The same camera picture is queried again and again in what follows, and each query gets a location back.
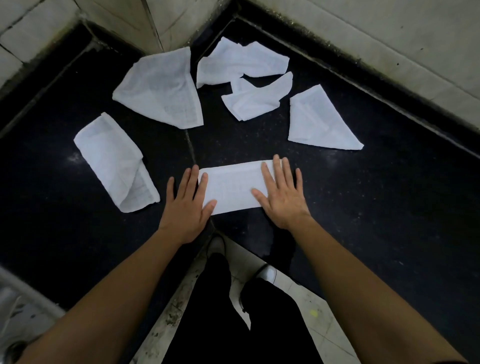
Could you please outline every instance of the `person's left hand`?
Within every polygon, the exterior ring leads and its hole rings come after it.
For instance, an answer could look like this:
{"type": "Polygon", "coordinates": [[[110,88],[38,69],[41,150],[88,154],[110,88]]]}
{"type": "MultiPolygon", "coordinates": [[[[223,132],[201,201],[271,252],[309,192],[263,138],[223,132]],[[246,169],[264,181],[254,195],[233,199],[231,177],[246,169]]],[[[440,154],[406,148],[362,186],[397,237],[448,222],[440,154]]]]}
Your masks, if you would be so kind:
{"type": "Polygon", "coordinates": [[[202,175],[195,194],[197,180],[198,166],[195,164],[193,168],[185,170],[177,192],[177,198],[173,196],[174,178],[170,177],[167,183],[167,203],[160,219],[158,231],[179,245],[191,243],[195,240],[204,229],[216,205],[216,200],[212,200],[202,208],[208,174],[204,173],[202,175]]]}

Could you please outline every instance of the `hand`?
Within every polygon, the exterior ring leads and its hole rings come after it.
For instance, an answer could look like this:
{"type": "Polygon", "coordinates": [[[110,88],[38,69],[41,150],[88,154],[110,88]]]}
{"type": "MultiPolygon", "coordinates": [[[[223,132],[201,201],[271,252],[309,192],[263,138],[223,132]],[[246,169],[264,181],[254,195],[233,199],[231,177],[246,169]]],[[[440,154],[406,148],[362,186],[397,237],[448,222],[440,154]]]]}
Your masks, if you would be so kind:
{"type": "Polygon", "coordinates": [[[198,180],[198,166],[187,168],[180,182],[177,198],[173,197],[174,178],[167,183],[167,203],[163,210],[158,231],[179,245],[191,243],[202,232],[208,218],[216,205],[216,200],[210,201],[202,209],[208,174],[204,173],[198,185],[195,198],[195,187],[198,180]]]}
{"type": "Polygon", "coordinates": [[[303,197],[303,183],[300,169],[297,168],[297,188],[293,184],[290,163],[283,158],[283,169],[280,165],[280,157],[275,154],[273,157],[273,168],[275,179],[272,178],[267,164],[262,163],[262,174],[268,191],[268,198],[257,190],[252,189],[252,195],[264,208],[267,216],[281,229],[291,230],[298,219],[311,217],[305,197],[303,197]]]}

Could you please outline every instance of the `forearm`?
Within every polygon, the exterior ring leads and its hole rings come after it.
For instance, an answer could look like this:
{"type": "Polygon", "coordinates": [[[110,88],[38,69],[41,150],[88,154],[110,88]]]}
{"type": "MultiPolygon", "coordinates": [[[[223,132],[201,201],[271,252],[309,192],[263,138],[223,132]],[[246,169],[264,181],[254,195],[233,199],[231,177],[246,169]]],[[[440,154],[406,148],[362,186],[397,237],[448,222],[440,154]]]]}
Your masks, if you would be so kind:
{"type": "Polygon", "coordinates": [[[156,232],[32,344],[20,364],[116,363],[180,243],[156,232]]]}
{"type": "Polygon", "coordinates": [[[417,311],[312,218],[302,218],[292,227],[332,311],[364,363],[464,360],[417,311]]]}

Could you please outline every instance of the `finger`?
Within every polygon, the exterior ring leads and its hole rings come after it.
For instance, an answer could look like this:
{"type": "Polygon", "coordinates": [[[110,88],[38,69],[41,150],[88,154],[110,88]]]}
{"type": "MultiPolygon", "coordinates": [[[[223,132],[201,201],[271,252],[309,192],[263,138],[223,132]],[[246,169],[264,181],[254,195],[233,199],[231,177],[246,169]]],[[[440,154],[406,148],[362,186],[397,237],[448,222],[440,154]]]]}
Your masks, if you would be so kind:
{"type": "Polygon", "coordinates": [[[207,224],[208,219],[213,213],[213,210],[215,209],[216,206],[216,200],[210,201],[208,204],[205,205],[205,207],[202,210],[202,217],[200,218],[200,224],[202,226],[202,230],[207,224]]]}
{"type": "Polygon", "coordinates": [[[295,175],[297,176],[297,191],[303,196],[303,178],[301,176],[300,168],[295,170],[295,175]]]}
{"type": "Polygon", "coordinates": [[[207,189],[207,184],[208,184],[208,174],[203,173],[202,178],[200,179],[200,183],[198,184],[197,193],[195,195],[195,201],[202,206],[204,204],[205,191],[207,189]]]}
{"type": "Polygon", "coordinates": [[[288,158],[283,158],[283,174],[285,175],[285,182],[287,182],[287,186],[290,188],[295,188],[293,184],[293,176],[292,170],[290,169],[290,162],[288,158]]]}
{"type": "Polygon", "coordinates": [[[268,169],[268,166],[265,162],[262,162],[262,175],[264,177],[267,191],[269,194],[271,194],[274,190],[276,190],[276,183],[272,175],[270,174],[270,170],[268,169]]]}
{"type": "Polygon", "coordinates": [[[173,197],[173,183],[175,178],[170,177],[167,182],[167,202],[172,202],[175,198],[173,197]]]}
{"type": "Polygon", "coordinates": [[[280,157],[278,154],[275,154],[273,157],[273,169],[275,172],[276,185],[280,187],[285,187],[287,184],[285,182],[285,176],[283,174],[282,166],[280,164],[280,157]]]}
{"type": "Polygon", "coordinates": [[[256,188],[252,188],[252,195],[258,201],[261,207],[265,210],[265,212],[270,211],[270,202],[268,202],[268,198],[265,195],[257,190],[256,188]]]}
{"type": "Polygon", "coordinates": [[[187,168],[183,173],[183,177],[180,181],[179,190],[177,192],[177,198],[183,198],[185,196],[185,190],[187,189],[188,179],[190,178],[191,169],[187,168]]]}
{"type": "Polygon", "coordinates": [[[198,165],[194,165],[190,174],[190,179],[187,184],[187,190],[185,191],[185,198],[193,200],[193,194],[195,193],[195,187],[197,187],[198,181],[198,165]]]}

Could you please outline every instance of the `person's right arm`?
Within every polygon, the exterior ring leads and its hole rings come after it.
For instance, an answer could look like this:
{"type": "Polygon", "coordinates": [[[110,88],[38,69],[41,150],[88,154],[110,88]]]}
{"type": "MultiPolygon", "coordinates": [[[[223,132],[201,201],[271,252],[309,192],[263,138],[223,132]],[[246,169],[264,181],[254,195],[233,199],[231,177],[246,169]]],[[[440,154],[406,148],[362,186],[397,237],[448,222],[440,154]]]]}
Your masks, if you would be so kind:
{"type": "Polygon", "coordinates": [[[364,364],[466,360],[405,300],[310,215],[302,176],[293,182],[288,159],[274,156],[275,179],[262,163],[268,197],[253,189],[269,218],[289,230],[305,252],[340,326],[364,364]]]}

